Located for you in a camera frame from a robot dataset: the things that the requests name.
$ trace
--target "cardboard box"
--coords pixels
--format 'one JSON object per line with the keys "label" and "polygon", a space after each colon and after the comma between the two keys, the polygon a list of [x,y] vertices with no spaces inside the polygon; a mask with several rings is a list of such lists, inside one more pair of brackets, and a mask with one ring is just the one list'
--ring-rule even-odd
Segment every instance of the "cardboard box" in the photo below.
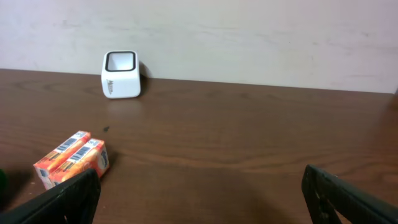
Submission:
{"label": "cardboard box", "polygon": [[63,164],[72,154],[81,148],[90,139],[91,134],[86,131],[78,131],[64,143],[48,153],[35,167],[37,174],[42,180],[44,187],[48,190],[53,187],[49,175]]}
{"label": "cardboard box", "polygon": [[90,139],[58,169],[52,172],[49,178],[53,185],[58,185],[89,168],[94,168],[98,177],[101,177],[108,170],[108,153],[104,141]]}

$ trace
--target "orange snack box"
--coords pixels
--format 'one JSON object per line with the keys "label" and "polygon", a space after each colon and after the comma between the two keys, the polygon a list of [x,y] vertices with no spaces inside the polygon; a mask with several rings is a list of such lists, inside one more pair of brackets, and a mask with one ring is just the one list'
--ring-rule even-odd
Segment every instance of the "orange snack box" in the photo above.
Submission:
{"label": "orange snack box", "polygon": [[89,168],[94,168],[98,177],[101,177],[108,170],[109,161],[104,141],[90,139],[50,174],[50,180],[53,185],[58,185]]}
{"label": "orange snack box", "polygon": [[33,165],[47,190],[53,187],[53,184],[49,179],[49,174],[55,171],[73,153],[86,144],[90,137],[91,134],[89,132],[78,131],[52,152],[48,153],[43,159]]}

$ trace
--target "wood grain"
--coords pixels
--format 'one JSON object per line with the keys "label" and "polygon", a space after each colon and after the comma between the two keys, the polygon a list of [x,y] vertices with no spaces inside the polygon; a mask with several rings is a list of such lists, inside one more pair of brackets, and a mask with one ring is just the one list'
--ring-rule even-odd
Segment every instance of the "wood grain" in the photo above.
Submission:
{"label": "wood grain", "polygon": [[77,130],[111,159],[95,223],[310,223],[307,164],[398,205],[394,95],[150,79],[109,100],[96,75],[0,80],[0,166],[29,174],[8,209],[44,191],[32,164]]}

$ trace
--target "black plastic object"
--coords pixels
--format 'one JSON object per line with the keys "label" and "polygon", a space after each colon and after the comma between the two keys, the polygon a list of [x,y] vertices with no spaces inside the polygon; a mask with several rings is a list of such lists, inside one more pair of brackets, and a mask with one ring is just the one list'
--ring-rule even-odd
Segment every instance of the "black plastic object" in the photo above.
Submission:
{"label": "black plastic object", "polygon": [[314,224],[341,223],[335,210],[351,223],[398,223],[398,209],[315,166],[305,168],[302,191]]}
{"label": "black plastic object", "polygon": [[88,169],[0,215],[0,223],[93,223],[100,193],[98,175]]}

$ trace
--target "wooden table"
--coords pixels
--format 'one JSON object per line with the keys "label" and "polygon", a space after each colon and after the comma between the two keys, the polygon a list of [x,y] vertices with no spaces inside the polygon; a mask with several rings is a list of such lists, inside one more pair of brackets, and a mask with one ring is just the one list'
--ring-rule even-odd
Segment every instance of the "wooden table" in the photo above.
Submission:
{"label": "wooden table", "polygon": [[398,205],[394,95],[149,79],[142,96],[109,100],[96,75],[0,80],[3,209],[44,191],[32,164],[78,130],[111,160],[95,223],[310,223],[307,164]]}

